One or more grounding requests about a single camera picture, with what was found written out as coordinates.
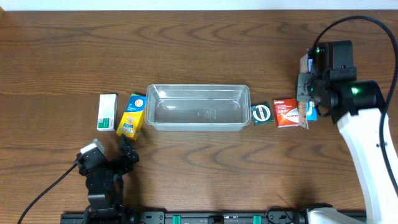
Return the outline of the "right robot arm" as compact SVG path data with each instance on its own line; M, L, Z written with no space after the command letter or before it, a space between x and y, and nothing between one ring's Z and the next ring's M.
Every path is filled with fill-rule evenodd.
M366 223L397 223L397 154L374 80L358 80L351 41L323 42L300 60L298 105L327 110L345 140L363 191Z

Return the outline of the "blue Kool Fever box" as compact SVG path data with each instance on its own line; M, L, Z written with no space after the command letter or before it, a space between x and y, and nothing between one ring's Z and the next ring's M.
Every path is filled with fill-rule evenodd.
M311 67L312 59L305 54L300 59L300 73L310 73ZM315 103L313 101L298 101L298 115L299 126L309 129L308 123L318 119Z

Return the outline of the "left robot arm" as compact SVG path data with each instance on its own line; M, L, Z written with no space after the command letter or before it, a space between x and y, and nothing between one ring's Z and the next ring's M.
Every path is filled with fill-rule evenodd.
M133 170L133 165L139 162L139 155L125 135L121 135L119 152L121 154L115 159L107 159L104 146L94 139L76 156L79 174L86 177L88 200L95 217L128 216L128 209L124 206L123 175Z

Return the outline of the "red white medicine box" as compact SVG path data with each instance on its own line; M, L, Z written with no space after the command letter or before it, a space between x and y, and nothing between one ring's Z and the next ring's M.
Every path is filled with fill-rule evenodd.
M296 99L274 100L273 106L278 128L296 127L299 125Z

